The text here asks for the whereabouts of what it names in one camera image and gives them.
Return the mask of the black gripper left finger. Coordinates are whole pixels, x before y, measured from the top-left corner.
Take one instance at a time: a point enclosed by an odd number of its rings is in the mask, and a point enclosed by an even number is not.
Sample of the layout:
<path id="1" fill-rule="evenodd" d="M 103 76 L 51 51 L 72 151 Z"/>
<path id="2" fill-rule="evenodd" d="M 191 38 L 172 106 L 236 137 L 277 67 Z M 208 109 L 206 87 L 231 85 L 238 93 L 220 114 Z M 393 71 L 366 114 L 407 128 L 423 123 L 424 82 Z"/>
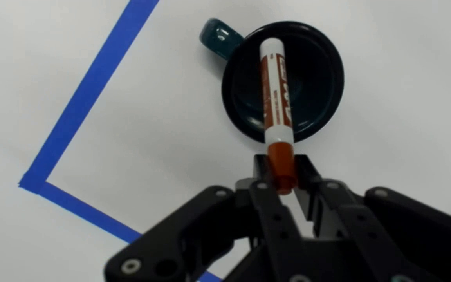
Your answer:
<path id="1" fill-rule="evenodd" d="M 105 282 L 197 282 L 239 239 L 250 251 L 224 282 L 289 282 L 303 273 L 300 234 L 263 156 L 253 157 L 252 178 L 202 190 L 112 256 Z"/>

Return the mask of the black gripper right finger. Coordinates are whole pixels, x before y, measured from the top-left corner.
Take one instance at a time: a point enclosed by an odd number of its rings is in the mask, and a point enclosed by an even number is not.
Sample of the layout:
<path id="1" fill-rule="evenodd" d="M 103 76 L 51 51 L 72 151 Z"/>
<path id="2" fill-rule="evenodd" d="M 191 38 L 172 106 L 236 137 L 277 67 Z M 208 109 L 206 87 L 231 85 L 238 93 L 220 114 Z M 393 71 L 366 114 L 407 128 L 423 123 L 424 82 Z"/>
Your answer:
<path id="1" fill-rule="evenodd" d="M 296 156 L 303 217 L 316 239 L 347 247 L 344 265 L 365 282 L 451 282 L 451 215 L 374 187 L 363 197 L 324 179 L 307 156 Z"/>

